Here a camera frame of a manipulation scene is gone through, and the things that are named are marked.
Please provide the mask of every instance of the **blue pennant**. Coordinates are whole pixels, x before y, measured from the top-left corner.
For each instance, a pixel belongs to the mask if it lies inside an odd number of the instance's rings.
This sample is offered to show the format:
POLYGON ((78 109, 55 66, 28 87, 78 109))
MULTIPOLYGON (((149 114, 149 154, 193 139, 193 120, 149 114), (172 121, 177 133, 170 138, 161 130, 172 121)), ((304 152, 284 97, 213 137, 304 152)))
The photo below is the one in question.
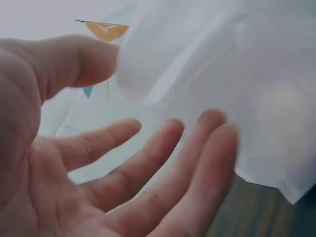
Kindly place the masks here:
POLYGON ((91 92, 92 92, 92 88, 93 88, 92 86, 87 86, 87 87, 83 88, 83 91, 84 91, 85 95, 87 96, 87 98, 90 97, 91 92))

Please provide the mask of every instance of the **background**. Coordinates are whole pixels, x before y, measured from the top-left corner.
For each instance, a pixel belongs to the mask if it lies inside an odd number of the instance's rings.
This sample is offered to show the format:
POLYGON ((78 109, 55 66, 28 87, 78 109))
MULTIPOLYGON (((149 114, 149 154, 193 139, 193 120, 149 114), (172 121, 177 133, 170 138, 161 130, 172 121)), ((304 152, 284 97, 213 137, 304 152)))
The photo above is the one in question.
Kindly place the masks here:
MULTIPOLYGON (((135 1, 5 0, 1 2, 0 8, 0 38, 39 40, 66 34, 92 36, 84 24, 74 19, 100 21, 109 13, 135 1)), ((119 149, 92 165, 71 172, 70 178, 77 183, 106 175, 137 152, 162 123, 162 120, 154 119, 149 111, 128 103, 116 88, 115 76, 109 80, 109 87, 110 99, 106 83, 101 83, 94 87, 89 99, 82 89, 65 89, 44 104, 39 129, 42 135, 76 135, 126 117, 137 118, 143 124, 142 131, 119 149)), ((164 172, 174 157, 171 157, 161 172, 164 172)))

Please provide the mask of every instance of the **finger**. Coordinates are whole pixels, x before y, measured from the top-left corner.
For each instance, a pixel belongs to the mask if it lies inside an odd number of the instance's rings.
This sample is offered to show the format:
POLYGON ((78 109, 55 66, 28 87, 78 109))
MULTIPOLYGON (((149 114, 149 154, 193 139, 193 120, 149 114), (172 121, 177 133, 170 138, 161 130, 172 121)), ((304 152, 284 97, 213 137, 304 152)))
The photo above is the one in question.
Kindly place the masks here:
POLYGON ((168 173, 138 199, 109 214, 121 223, 117 231, 121 229, 122 235, 131 237, 145 236, 159 224, 187 191, 209 135, 225 121, 220 111, 202 114, 168 173))
POLYGON ((141 129, 133 118, 117 121, 107 127, 71 138, 51 138, 67 171, 95 162, 113 148, 120 146, 141 129))
POLYGON ((104 178, 83 184, 93 203, 107 212, 133 198, 167 161, 182 132, 181 122, 169 120, 131 159, 104 178))
POLYGON ((209 138, 182 200, 150 237, 203 237, 221 206, 234 176, 238 131, 224 125, 209 138))
POLYGON ((1 47, 21 56, 36 75, 42 102, 61 89, 93 85, 116 68, 118 47, 83 36, 39 41, 2 40, 1 47))

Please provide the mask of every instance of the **tissue paper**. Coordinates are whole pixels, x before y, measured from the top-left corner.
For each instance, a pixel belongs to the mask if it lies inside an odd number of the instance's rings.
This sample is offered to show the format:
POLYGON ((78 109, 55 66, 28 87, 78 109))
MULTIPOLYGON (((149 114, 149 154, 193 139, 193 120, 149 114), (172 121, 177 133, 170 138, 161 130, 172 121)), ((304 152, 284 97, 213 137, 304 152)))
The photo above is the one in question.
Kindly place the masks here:
POLYGON ((316 4, 309 0, 159 0, 118 57, 126 98, 181 119, 208 108, 241 127, 236 173, 290 203, 316 182, 316 4))

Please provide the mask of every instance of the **human hand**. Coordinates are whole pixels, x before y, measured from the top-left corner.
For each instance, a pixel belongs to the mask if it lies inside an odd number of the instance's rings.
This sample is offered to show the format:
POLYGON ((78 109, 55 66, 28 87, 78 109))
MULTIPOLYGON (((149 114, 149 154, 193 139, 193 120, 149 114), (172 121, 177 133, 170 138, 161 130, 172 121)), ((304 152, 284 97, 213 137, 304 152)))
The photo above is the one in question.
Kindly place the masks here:
POLYGON ((0 40, 0 235, 3 237, 201 237, 233 178, 237 130, 219 111, 198 120, 176 161, 132 199, 166 162, 183 126, 167 121, 127 162, 76 185, 67 173, 136 134, 124 119, 70 138, 38 136, 41 105, 67 86, 115 72, 118 49, 78 36, 0 40))

